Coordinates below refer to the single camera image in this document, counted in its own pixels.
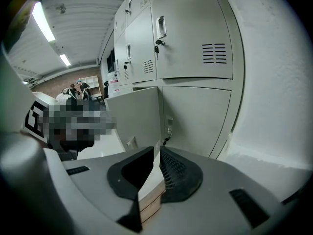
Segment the pixelated area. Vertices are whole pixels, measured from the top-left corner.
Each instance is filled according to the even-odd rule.
[[[24,123],[29,133],[46,138],[59,151],[93,146],[100,135],[111,134],[115,119],[97,101],[68,99],[61,105],[44,106],[35,101]]]

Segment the wall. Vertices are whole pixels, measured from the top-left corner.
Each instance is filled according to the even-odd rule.
[[[34,88],[32,88],[32,91],[42,92],[55,98],[58,94],[61,93],[61,90],[63,90],[64,88],[69,88],[71,84],[75,84],[75,88],[80,90],[79,86],[76,84],[77,79],[96,75],[98,76],[101,94],[104,95],[104,86],[99,67],[78,70],[52,78],[44,83],[35,86]],[[93,88],[90,90],[90,92],[91,94],[96,94],[99,93],[99,89]]]
[[[245,51],[245,88],[219,160],[279,200],[306,182],[313,164],[313,47],[285,0],[228,0]]]

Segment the person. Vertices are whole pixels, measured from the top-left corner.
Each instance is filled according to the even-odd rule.
[[[78,80],[76,81],[76,84],[78,84],[78,85],[80,86],[81,93],[83,93],[84,91],[86,91],[86,92],[88,92],[89,95],[91,95],[91,94],[90,94],[90,90],[89,90],[90,86],[89,86],[88,84],[83,83],[80,79],[78,79]]]
[[[70,89],[69,89],[69,90],[70,90],[70,92],[72,93],[72,95],[73,95],[76,99],[79,98],[78,95],[80,95],[80,92],[79,92],[78,90],[76,90],[74,84],[71,84],[71,85],[70,85]]]
[[[109,82],[105,81],[104,82],[104,98],[109,97]]]
[[[89,90],[90,86],[86,83],[83,83],[80,79],[78,79],[76,83],[80,86],[81,93],[83,94],[83,99],[91,100],[91,93]]]

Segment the locker handle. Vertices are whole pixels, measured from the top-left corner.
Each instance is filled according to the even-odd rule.
[[[156,19],[156,34],[158,39],[166,36],[166,26],[164,16],[160,16],[159,18]]]
[[[127,59],[131,59],[131,44],[127,44]]]

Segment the ceiling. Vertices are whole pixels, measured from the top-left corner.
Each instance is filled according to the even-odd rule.
[[[8,57],[25,80],[67,69],[59,55],[65,54],[68,68],[96,63],[114,15],[124,0],[41,0],[55,41],[48,42],[31,16]]]

